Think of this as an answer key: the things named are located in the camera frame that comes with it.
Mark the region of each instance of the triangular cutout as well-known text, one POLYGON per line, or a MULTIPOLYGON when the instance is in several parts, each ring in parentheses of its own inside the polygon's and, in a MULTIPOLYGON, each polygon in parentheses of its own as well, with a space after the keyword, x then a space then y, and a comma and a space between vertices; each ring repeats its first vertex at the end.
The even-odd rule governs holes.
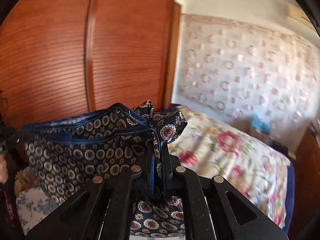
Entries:
POLYGON ((252 221, 257 218, 257 215, 247 207, 233 192, 226 192, 227 198, 235 214, 236 220, 239 225, 244 225, 249 221, 252 221))

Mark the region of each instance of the metal screw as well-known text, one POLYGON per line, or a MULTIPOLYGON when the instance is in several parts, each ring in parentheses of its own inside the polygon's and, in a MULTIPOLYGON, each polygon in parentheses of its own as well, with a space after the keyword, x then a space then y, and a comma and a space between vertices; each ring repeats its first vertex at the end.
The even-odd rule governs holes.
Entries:
POLYGON ((92 181, 94 183, 101 183, 103 181, 103 178, 101 176, 95 176, 92 181))
POLYGON ((139 165, 134 165, 131 167, 131 170, 133 172, 138 172, 138 171, 141 171, 141 167, 139 165))
POLYGON ((224 181, 223 177, 221 176, 215 176, 213 179, 217 183, 222 183, 224 181))
POLYGON ((178 166, 178 167, 176 167, 176 171, 177 171, 177 172, 185 172, 185 171, 186 171, 186 168, 183 167, 183 166, 178 166))

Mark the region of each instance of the wooden door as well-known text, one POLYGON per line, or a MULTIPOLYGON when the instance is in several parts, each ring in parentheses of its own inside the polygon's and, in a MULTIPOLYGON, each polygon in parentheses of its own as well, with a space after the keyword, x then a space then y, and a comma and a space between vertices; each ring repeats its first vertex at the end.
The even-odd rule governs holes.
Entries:
POLYGON ((92 45, 97 109, 163 103, 174 0, 98 0, 92 45))
MULTIPOLYGON (((19 0, 0 27, 7 126, 87 112, 84 40, 90 0, 19 0)), ((0 111, 5 112, 4 104, 0 111)))

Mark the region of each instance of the wardrobe door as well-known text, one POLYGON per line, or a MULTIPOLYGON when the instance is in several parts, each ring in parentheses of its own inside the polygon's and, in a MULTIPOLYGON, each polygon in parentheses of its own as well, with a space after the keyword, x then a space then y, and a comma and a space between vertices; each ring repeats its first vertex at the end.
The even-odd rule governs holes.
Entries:
POLYGON ((93 34, 97 109, 162 106, 174 0, 98 0, 93 34))
POLYGON ((0 27, 7 126, 87 112, 84 38, 90 0, 19 0, 0 27))

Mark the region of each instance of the black device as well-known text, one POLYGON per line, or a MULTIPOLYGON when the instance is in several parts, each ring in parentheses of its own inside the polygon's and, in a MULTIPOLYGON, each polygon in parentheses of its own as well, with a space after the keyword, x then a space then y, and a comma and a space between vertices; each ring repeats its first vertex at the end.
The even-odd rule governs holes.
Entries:
MULTIPOLYGON (((34 137, 0 128, 3 149, 34 137)), ((139 197, 151 196, 150 156, 139 156, 133 167, 114 178, 94 177, 32 228, 25 239, 129 239, 133 204, 139 197)), ((163 146, 162 160, 163 194, 182 198, 186 240, 288 239, 222 176, 198 176, 181 166, 178 157, 169 155, 167 145, 163 146)))

